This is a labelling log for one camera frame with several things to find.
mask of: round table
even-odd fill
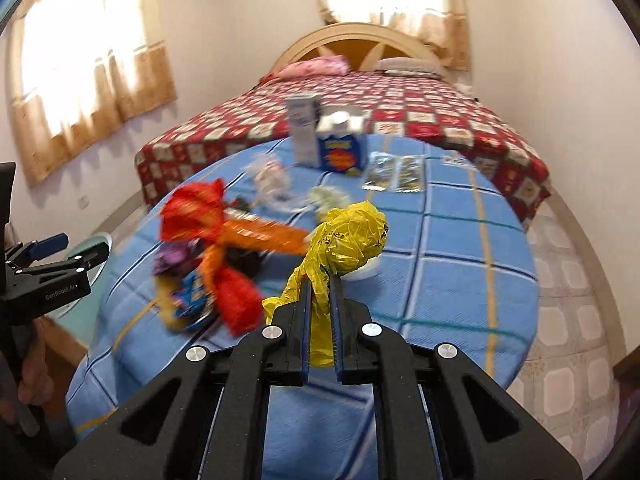
[[[527,356],[538,321],[538,282],[527,238],[508,203],[457,152],[413,139],[370,136],[369,149],[424,155],[426,191],[369,192],[361,179],[310,168],[290,168],[294,192],[325,184],[352,202],[370,200],[385,213],[388,240],[379,274],[344,282],[345,297],[367,304],[372,318],[412,344],[455,343],[503,387]],[[255,198],[243,168],[271,152],[294,162],[289,139],[254,146],[187,182],[222,178],[228,199]],[[238,340],[215,323],[201,334],[170,333],[154,306],[151,267],[159,246],[159,211],[140,224],[111,271],[94,341],[67,394],[70,419],[81,436],[198,342],[210,350]],[[258,215],[311,231],[313,213],[286,216],[258,206]],[[267,256],[255,280],[265,297],[279,296],[302,258]],[[272,388],[263,478],[377,478],[370,386],[342,386],[333,368],[313,368],[303,388]]]

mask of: green plastic wrapper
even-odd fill
[[[327,367],[334,363],[329,275],[342,276],[378,256],[385,247],[388,229],[384,213],[370,202],[351,204],[346,209],[331,209],[326,222],[318,226],[305,259],[289,277],[282,296],[267,298],[262,302],[267,313],[267,323],[271,323],[275,309],[297,301],[302,278],[309,278],[314,292],[311,311],[311,365]]]

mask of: red checkered bedspread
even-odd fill
[[[142,147],[136,167],[155,205],[208,165],[249,146],[287,137],[286,96],[320,93],[324,104],[370,110],[373,133],[414,137],[458,150],[487,176],[524,225],[549,196],[549,172],[535,150],[491,110],[430,79],[375,72],[270,81],[176,126]]]

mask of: wooden headboard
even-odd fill
[[[319,56],[343,54],[352,70],[370,72],[380,59],[414,57],[438,59],[433,51],[410,36],[369,23],[335,23],[308,34],[290,46],[276,61],[271,73],[289,63]]]

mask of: silver screw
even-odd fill
[[[362,333],[371,337],[382,334],[382,327],[377,323],[367,323],[362,326]]]
[[[262,329],[262,335],[267,339],[277,339],[282,335],[282,329],[276,325],[269,325]]]
[[[207,351],[202,346],[192,346],[187,350],[187,359],[189,361],[202,361],[207,355]]]
[[[445,359],[452,359],[458,355],[458,349],[451,343],[444,343],[444,345],[438,346],[438,354]]]

